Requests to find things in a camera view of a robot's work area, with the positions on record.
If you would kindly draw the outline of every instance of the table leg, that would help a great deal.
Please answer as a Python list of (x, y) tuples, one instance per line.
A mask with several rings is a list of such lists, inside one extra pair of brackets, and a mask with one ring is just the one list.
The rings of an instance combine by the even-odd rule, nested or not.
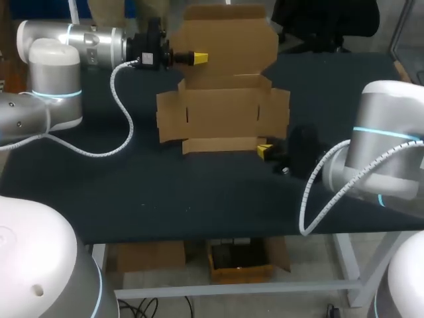
[(388, 232), (360, 274), (361, 287), (349, 290), (347, 297), (351, 307), (363, 307), (375, 294), (378, 284), (394, 253), (411, 236), (410, 232)]
[(348, 233), (333, 234), (337, 256), (347, 280), (357, 280), (360, 277), (359, 265), (353, 251), (352, 243)]

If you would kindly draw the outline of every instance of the white metal frame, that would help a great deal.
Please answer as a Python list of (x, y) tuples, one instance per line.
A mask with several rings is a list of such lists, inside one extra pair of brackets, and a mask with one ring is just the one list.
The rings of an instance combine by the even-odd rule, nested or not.
[[(144, 288), (115, 290), (119, 299), (145, 297), (178, 297), (195, 295), (223, 295), (242, 293), (317, 292), (322, 290), (347, 290), (351, 307), (362, 307), (374, 295), (386, 270), (390, 258), (399, 246), (410, 236), (408, 232), (390, 232), (378, 245), (363, 272), (360, 271), (354, 255), (349, 234), (334, 234), (336, 251), (343, 271), (343, 280), (313, 282), (274, 282), (264, 284), (182, 286), (168, 288)], [(96, 244), (93, 257), (100, 267), (106, 260), (106, 245)]]

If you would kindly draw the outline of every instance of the flattened cardboard box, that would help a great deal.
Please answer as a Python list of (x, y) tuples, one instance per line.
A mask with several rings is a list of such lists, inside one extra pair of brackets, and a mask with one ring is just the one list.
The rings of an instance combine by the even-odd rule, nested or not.
[(290, 93), (261, 71), (277, 58), (278, 37), (262, 5), (192, 5), (170, 38), (174, 52), (208, 53), (206, 64), (178, 66), (177, 91), (157, 95), (160, 142), (183, 141), (183, 153), (254, 150), (286, 137)]

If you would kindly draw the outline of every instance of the black cable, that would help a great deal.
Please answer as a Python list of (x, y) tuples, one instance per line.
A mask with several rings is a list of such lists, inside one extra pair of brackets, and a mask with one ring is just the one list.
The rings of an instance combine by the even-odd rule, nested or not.
[[(188, 299), (187, 296), (184, 296), (185, 300), (187, 300), (189, 308), (190, 308), (190, 318), (194, 318), (194, 311), (193, 311), (193, 306), (191, 305), (191, 301)], [(134, 318), (149, 318), (146, 314), (147, 309), (150, 307), (150, 305), (152, 305), (152, 303), (155, 301), (156, 304), (154, 306), (154, 311), (152, 313), (152, 316), (150, 318), (154, 318), (157, 310), (158, 310), (158, 306), (159, 306), (159, 299), (158, 298), (152, 298), (148, 303), (146, 308), (142, 309), (141, 306), (143, 305), (143, 303), (146, 301), (146, 298), (144, 298), (141, 302), (140, 305), (138, 305), (138, 307), (132, 306), (129, 303), (127, 303), (125, 300), (121, 300), (118, 299), (119, 303), (123, 303), (124, 305), (120, 305), (119, 309), (130, 309), (132, 311), (132, 314), (134, 315)]]
[(189, 305), (189, 307), (190, 307), (190, 317), (191, 317), (191, 318), (194, 318), (194, 312), (193, 312), (193, 307), (191, 306), (191, 301), (190, 301), (190, 299), (188, 299), (188, 297), (187, 297), (187, 296), (184, 296), (184, 298), (185, 298), (185, 300), (187, 300), (188, 305)]

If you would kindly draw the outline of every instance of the table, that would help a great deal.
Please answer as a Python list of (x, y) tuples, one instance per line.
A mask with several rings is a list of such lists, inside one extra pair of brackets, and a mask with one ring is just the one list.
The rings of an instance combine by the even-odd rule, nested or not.
[[(349, 138), (360, 93), (374, 80), (399, 78), (381, 54), (282, 55), (265, 75), (274, 87), (291, 91), (290, 129), (315, 123), (324, 141)], [(105, 244), (149, 240), (217, 239), (298, 234), (299, 202), (305, 182), (272, 174), (253, 152), (182, 155), (181, 142), (158, 143), (155, 95), (176, 89), (176, 71), (125, 70), (117, 91), (135, 123), (135, 137), (118, 155), (94, 160), (50, 140), (11, 153), (0, 194), (45, 203), (72, 224), (86, 244), (95, 244), (101, 266)], [(83, 123), (58, 133), (92, 152), (108, 151), (127, 135), (127, 123), (111, 99), (109, 72), (83, 75)], [(309, 199), (310, 222), (330, 199), (316, 185)], [(390, 256), (405, 239), (402, 231), (424, 229), (424, 219), (343, 198), (314, 233), (335, 239), (345, 280), (234, 286), (192, 286), (123, 290), (123, 299), (145, 296), (288, 292), (348, 289), (350, 304), (374, 293)], [(360, 276), (347, 234), (389, 231)]]

